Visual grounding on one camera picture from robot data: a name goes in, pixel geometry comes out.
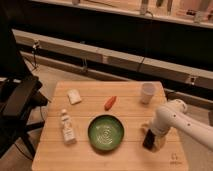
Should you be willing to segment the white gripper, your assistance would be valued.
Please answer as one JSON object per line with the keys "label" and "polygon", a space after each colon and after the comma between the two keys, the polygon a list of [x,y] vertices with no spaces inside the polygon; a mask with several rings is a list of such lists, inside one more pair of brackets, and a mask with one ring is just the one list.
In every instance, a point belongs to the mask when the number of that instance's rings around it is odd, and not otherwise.
{"label": "white gripper", "polygon": [[165,135],[169,132],[170,126],[159,121],[151,120],[149,123],[149,129],[154,135],[156,135],[154,140],[154,147],[157,150],[161,149],[165,145]]}

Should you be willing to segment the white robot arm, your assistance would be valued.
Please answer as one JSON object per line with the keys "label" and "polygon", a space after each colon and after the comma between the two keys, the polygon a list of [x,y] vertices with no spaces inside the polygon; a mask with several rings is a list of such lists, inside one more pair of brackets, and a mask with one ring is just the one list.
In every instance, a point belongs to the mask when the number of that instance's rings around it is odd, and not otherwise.
{"label": "white robot arm", "polygon": [[180,99],[171,100],[157,107],[149,129],[159,137],[174,127],[213,151],[213,127],[186,115],[187,104]]}

